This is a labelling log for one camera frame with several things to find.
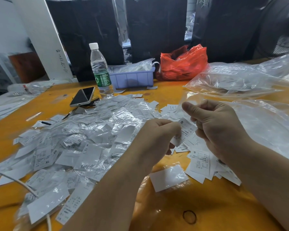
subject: phone screen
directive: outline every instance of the phone screen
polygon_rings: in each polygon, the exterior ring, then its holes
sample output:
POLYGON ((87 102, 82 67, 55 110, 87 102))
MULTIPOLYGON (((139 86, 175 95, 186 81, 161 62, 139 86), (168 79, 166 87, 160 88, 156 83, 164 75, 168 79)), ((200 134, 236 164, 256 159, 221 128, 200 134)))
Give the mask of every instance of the phone screen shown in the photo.
POLYGON ((94 87, 88 87, 79 90, 70 105, 88 102, 90 100, 93 89, 94 87))

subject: hand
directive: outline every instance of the hand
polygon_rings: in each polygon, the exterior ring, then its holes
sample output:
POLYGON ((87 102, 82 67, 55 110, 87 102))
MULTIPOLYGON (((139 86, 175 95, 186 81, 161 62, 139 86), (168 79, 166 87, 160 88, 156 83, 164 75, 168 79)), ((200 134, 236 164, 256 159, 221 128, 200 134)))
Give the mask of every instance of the hand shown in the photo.
POLYGON ((164 155, 170 154, 174 145, 170 143, 173 136, 181 133, 178 122, 166 119, 148 120, 128 148, 131 155, 139 157, 141 165, 149 174, 152 167, 158 163, 164 155))
POLYGON ((252 141, 235 111, 229 105, 203 100, 200 105, 184 102, 182 108, 196 121, 196 134, 206 141, 209 150, 227 163, 227 154, 235 153, 252 141))

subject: white cable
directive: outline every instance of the white cable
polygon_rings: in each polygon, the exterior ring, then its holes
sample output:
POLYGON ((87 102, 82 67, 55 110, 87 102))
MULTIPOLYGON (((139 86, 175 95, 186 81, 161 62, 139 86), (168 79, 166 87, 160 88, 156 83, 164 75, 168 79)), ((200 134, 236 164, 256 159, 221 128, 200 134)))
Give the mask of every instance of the white cable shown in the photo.
MULTIPOLYGON (((31 194, 33 194, 36 198, 39 198, 39 196, 29 187, 27 186, 25 183, 23 183, 22 181, 18 180, 18 179, 14 179, 8 175, 6 175, 5 173, 0 171, 0 175, 11 179, 14 182, 17 182, 19 185, 22 185, 23 187, 25 187, 31 194)), ((51 231, 51 221, 50 221, 50 216, 49 214, 46 215, 46 220, 47 220, 47 226, 48 226, 48 231, 51 231)))

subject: smartphone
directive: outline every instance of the smartphone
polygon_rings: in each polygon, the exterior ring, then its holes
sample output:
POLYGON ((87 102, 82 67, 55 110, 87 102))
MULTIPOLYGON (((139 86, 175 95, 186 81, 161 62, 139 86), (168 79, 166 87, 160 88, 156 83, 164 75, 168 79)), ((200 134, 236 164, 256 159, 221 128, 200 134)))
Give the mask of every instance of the smartphone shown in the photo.
POLYGON ((81 106, 85 104, 89 104, 93 97, 95 87, 88 87, 84 89, 80 89, 72 102, 70 103, 70 107, 81 106))

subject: green bottle label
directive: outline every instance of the green bottle label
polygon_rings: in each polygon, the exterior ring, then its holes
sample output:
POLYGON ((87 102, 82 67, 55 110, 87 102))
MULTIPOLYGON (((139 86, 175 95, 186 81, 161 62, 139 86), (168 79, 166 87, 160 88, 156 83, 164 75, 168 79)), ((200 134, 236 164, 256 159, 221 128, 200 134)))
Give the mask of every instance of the green bottle label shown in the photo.
POLYGON ((111 85, 109 73, 94 74, 98 87, 106 87, 111 85))

